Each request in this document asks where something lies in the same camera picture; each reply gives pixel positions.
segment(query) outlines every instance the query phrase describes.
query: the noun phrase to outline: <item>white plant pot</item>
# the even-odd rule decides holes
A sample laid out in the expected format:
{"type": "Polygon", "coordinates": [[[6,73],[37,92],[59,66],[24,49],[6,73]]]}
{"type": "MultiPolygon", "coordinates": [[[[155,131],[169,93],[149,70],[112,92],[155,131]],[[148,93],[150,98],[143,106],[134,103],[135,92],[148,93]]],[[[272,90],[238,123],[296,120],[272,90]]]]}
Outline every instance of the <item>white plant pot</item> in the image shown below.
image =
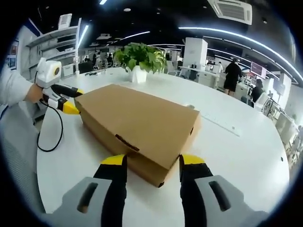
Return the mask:
{"type": "Polygon", "coordinates": [[[131,82],[140,84],[140,83],[144,83],[146,81],[147,71],[142,70],[139,65],[136,65],[133,68],[133,71],[130,71],[129,68],[127,68],[127,69],[128,69],[128,73],[129,73],[131,82]]]}

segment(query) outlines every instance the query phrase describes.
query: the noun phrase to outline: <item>green plant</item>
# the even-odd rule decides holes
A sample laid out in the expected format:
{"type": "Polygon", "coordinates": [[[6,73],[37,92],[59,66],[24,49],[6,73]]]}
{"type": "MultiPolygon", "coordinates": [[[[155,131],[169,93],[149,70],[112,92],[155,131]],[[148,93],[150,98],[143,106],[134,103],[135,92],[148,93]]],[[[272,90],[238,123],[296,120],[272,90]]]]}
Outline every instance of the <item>green plant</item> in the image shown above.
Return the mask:
{"type": "Polygon", "coordinates": [[[142,70],[153,73],[161,72],[166,66],[166,59],[161,50],[145,44],[130,43],[115,51],[114,57],[122,64],[122,67],[132,71],[136,65],[142,70]]]}

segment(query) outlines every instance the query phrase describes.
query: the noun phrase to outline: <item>gray chair back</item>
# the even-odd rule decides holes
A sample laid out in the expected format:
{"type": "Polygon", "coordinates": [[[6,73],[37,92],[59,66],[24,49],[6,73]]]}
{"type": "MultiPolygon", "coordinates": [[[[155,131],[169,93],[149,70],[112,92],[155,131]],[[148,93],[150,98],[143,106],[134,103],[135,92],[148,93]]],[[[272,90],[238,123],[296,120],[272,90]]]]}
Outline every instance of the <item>gray chair back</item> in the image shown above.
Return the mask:
{"type": "Polygon", "coordinates": [[[16,187],[29,208],[45,213],[36,174],[38,131],[19,105],[6,110],[0,119],[3,156],[16,187]]]}

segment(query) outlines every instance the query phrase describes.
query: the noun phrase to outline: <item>poster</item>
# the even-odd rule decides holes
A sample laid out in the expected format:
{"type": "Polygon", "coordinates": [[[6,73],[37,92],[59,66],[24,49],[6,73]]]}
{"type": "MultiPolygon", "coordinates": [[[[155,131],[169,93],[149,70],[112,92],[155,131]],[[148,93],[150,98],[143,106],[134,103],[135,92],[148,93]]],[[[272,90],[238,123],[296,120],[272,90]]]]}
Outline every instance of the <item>poster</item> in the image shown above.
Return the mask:
{"type": "Polygon", "coordinates": [[[19,41],[15,40],[10,48],[8,56],[6,57],[6,63],[11,70],[17,69],[18,46],[19,46],[19,41]]]}

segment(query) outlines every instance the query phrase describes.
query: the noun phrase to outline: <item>ceiling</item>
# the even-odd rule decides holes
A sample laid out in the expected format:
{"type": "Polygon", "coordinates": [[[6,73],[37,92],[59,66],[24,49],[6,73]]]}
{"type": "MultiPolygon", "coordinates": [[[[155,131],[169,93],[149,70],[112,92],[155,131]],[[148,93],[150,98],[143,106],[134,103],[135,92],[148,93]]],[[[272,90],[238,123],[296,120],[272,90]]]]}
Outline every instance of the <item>ceiling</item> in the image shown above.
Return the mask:
{"type": "MultiPolygon", "coordinates": [[[[47,33],[57,29],[60,15],[72,13],[71,25],[77,25],[82,18],[82,28],[89,25],[89,29],[81,43],[81,47],[89,47],[92,43],[98,46],[123,46],[130,42],[145,44],[183,44],[186,37],[203,36],[218,37],[255,49],[283,66],[295,77],[300,84],[303,80],[294,70],[279,57],[264,47],[243,38],[207,30],[180,30],[178,27],[208,27],[227,30],[242,34],[257,40],[281,54],[299,72],[302,72],[301,61],[294,58],[292,40],[289,28],[276,15],[268,0],[242,0],[252,5],[253,20],[249,26],[244,23],[218,18],[207,0],[107,0],[100,5],[101,0],[44,0],[30,16],[41,32],[47,33]],[[138,35],[119,41],[130,35],[150,31],[148,34],[138,35]],[[100,34],[110,34],[111,38],[97,40],[100,34]]],[[[272,61],[256,54],[242,46],[234,45],[222,40],[207,40],[209,47],[221,51],[228,50],[239,56],[246,56],[268,70],[278,68],[272,61]]]]}

